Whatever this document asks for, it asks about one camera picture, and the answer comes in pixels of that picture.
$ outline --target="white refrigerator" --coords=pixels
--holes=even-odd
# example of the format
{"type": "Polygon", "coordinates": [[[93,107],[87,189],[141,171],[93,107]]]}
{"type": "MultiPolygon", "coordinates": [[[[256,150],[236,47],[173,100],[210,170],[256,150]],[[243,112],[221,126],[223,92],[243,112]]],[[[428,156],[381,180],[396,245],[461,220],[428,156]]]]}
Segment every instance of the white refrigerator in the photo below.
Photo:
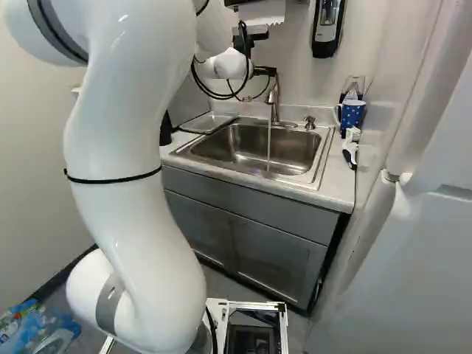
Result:
{"type": "Polygon", "coordinates": [[[310,354],[472,353],[472,1],[391,2],[310,354]]]}

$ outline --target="wall-mounted dispenser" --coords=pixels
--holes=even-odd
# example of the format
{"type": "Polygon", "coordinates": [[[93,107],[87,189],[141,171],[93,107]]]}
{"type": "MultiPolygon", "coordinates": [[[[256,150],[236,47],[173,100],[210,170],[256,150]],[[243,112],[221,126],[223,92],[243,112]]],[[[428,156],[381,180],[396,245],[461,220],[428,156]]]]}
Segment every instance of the wall-mounted dispenser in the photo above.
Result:
{"type": "Polygon", "coordinates": [[[316,11],[311,45],[313,56],[330,58],[338,49],[341,40],[346,0],[314,1],[316,1],[316,11]]]}

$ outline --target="faucet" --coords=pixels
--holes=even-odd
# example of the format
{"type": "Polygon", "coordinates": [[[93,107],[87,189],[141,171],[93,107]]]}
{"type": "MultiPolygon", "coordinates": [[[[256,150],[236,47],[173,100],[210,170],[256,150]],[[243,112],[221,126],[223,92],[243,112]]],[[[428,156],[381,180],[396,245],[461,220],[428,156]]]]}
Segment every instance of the faucet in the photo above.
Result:
{"type": "Polygon", "coordinates": [[[280,122],[280,82],[279,75],[275,74],[275,84],[269,90],[265,103],[271,106],[271,124],[285,128],[296,128],[297,124],[292,122],[280,122]]]}
{"type": "Polygon", "coordinates": [[[304,121],[306,121],[307,124],[305,124],[305,129],[307,131],[312,131],[316,129],[315,121],[316,118],[312,116],[306,116],[304,121]]]}

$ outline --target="floor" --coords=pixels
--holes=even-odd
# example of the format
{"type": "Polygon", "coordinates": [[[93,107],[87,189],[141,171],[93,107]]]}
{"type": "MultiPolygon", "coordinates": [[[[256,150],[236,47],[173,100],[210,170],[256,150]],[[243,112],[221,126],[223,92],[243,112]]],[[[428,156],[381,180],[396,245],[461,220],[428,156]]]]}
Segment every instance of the floor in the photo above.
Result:
{"type": "MultiPolygon", "coordinates": [[[[205,266],[203,268],[208,287],[208,297],[230,299],[234,301],[263,302],[268,300],[263,295],[245,288],[211,268],[205,266]]],[[[53,294],[46,301],[46,305],[49,308],[57,308],[63,312],[71,312],[67,305],[64,287],[60,288],[55,294],[53,294]]],[[[303,316],[289,311],[288,323],[288,347],[290,354],[301,354],[305,337],[310,327],[310,321],[303,316]]],[[[66,353],[98,354],[103,342],[105,341],[105,335],[85,323],[81,322],[81,325],[82,334],[74,343],[71,344],[66,353]]],[[[118,344],[111,351],[111,354],[136,354],[136,352],[118,344]]]]}

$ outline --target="sink backsplash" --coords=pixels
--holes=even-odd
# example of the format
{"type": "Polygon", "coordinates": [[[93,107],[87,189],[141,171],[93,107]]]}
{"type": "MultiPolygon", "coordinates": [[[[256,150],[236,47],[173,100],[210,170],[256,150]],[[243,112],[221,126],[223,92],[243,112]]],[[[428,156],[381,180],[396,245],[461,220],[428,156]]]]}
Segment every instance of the sink backsplash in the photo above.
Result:
{"type": "MultiPolygon", "coordinates": [[[[268,119],[271,116],[271,107],[265,103],[237,101],[212,101],[215,113],[235,113],[242,117],[268,119]]],[[[334,125],[336,113],[333,107],[309,105],[280,105],[280,120],[301,122],[306,116],[316,118],[316,124],[334,125]]]]}

